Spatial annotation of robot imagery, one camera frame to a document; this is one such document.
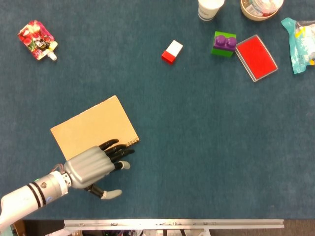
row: purple toy block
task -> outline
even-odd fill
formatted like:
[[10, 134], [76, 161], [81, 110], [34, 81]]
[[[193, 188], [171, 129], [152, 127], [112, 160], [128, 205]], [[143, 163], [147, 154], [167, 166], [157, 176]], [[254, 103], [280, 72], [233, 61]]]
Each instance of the purple toy block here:
[[234, 52], [236, 44], [236, 38], [226, 38], [223, 35], [219, 35], [215, 38], [213, 48]]

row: lego brick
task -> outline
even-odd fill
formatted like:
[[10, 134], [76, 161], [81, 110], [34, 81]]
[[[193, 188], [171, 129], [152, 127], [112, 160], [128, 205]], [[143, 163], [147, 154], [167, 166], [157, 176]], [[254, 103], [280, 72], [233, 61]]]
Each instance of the lego brick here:
[[226, 38], [223, 35], [219, 35], [215, 37], [213, 47], [216, 49], [234, 52], [236, 44], [237, 44], [236, 38], [234, 37]]
[[211, 54], [231, 57], [235, 51], [236, 44], [236, 34], [216, 31]]

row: red stamp pad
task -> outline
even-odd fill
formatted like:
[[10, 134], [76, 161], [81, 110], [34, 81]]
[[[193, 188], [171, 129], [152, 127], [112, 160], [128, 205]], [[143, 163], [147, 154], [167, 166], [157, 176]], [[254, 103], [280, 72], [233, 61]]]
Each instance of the red stamp pad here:
[[270, 52], [258, 35], [238, 43], [235, 51], [254, 82], [278, 69]]

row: green toy block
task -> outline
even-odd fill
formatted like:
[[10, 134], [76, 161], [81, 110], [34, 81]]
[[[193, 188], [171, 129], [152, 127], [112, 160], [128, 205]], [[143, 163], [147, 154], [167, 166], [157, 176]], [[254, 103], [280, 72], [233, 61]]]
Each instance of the green toy block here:
[[212, 50], [211, 50], [211, 54], [213, 55], [219, 55], [219, 56], [224, 56], [224, 57], [228, 57], [230, 58], [233, 55], [233, 52], [228, 51], [228, 50], [223, 50], [223, 49], [217, 49], [217, 48], [213, 48], [213, 45], [215, 43], [215, 38], [219, 35], [223, 35], [226, 38], [235, 38], [236, 39], [236, 34], [232, 34], [232, 33], [224, 33], [224, 32], [220, 32], [220, 31], [216, 31], [215, 32], [215, 36], [213, 38], [213, 42], [212, 42]]

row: colorful packaging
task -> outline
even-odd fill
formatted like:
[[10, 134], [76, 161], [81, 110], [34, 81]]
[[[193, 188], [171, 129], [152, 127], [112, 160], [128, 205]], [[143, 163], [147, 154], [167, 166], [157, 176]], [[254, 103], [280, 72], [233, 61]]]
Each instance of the colorful packaging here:
[[288, 17], [281, 23], [289, 33], [293, 72], [304, 72], [307, 65], [315, 65], [315, 21], [295, 21]]
[[57, 60], [53, 52], [57, 47], [57, 42], [41, 22], [30, 21], [20, 30], [18, 37], [37, 60], [46, 55], [52, 60]]

